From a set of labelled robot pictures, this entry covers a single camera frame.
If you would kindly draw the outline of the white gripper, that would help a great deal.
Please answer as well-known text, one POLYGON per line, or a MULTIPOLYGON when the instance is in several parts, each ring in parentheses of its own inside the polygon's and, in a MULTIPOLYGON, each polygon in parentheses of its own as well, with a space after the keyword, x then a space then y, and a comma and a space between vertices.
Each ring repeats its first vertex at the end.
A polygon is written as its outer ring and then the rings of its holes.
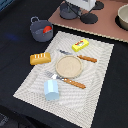
POLYGON ((95 6, 96 3, 96 0, 66 0, 66 1, 87 11, 90 11, 95 6))

